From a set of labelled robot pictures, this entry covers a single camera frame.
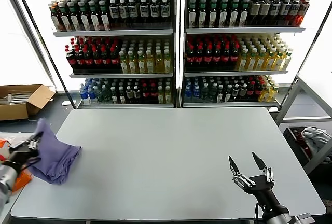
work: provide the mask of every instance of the robotic arm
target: robotic arm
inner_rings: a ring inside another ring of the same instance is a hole
[[[263,221],[267,224],[311,224],[315,223],[310,214],[291,217],[288,209],[280,205],[272,192],[274,177],[272,168],[267,167],[263,160],[253,153],[254,160],[261,170],[261,175],[247,177],[241,174],[231,157],[229,157],[230,170],[233,181],[244,192],[254,195],[257,204],[263,210]],[[258,207],[256,206],[256,221],[258,220]]]
[[[9,201],[16,178],[27,168],[26,163],[38,162],[38,144],[43,132],[34,134],[28,140],[9,147],[9,158],[0,165],[0,213]]]

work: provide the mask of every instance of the gray cloth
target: gray cloth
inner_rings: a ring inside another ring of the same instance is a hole
[[[332,138],[326,130],[307,127],[302,131],[302,137],[308,145],[312,155],[316,155],[323,146]]]
[[[38,132],[44,132],[38,146],[41,160],[31,165],[29,171],[50,184],[63,184],[81,147],[59,141],[44,118],[38,122],[35,133]]]

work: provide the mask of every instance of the cardboard box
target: cardboard box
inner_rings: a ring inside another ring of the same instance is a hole
[[[0,86],[0,97],[15,92],[32,92],[33,94],[26,103],[0,105],[0,121],[27,119],[29,116],[37,114],[55,94],[48,87],[41,84]]]

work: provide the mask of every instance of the purple cloth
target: purple cloth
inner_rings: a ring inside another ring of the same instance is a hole
[[[29,171],[50,184],[65,183],[70,167],[82,147],[59,141],[44,118],[38,122],[35,133],[38,132],[44,132],[38,147],[41,160],[31,165]]]

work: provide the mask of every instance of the shelf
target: shelf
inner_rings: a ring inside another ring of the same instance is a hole
[[[280,108],[278,101],[275,102],[224,102],[224,103],[183,103],[183,107],[277,107]]]
[[[56,37],[64,36],[147,36],[147,35],[172,35],[172,29],[162,30],[114,30],[114,31],[70,31],[53,32]]]
[[[78,109],[116,109],[116,108],[174,108],[174,104],[95,104],[79,105]]]
[[[71,78],[171,78],[173,77],[173,73],[170,74],[94,74],[94,75],[69,75]]]
[[[187,34],[302,32],[300,27],[187,28]]]
[[[240,76],[240,75],[284,75],[288,71],[225,71],[225,72],[185,72],[185,77],[196,76]]]

